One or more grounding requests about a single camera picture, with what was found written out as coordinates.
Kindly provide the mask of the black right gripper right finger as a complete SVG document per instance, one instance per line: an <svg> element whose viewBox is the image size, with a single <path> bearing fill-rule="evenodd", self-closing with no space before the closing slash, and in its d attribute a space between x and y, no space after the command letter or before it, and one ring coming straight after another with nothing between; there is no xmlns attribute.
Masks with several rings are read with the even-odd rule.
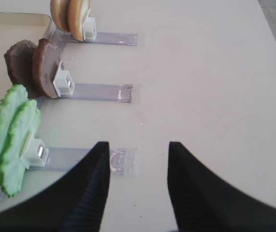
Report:
<svg viewBox="0 0 276 232"><path fill-rule="evenodd" d="M276 232L276 208L230 185L170 142L168 190L179 232Z"/></svg>

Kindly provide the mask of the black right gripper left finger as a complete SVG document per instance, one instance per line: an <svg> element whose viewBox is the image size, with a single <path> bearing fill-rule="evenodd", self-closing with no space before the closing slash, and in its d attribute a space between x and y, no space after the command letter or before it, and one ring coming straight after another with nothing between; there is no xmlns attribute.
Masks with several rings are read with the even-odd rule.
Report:
<svg viewBox="0 0 276 232"><path fill-rule="evenodd" d="M98 232L109 182L109 143L98 142L55 183L0 212L0 232Z"/></svg>

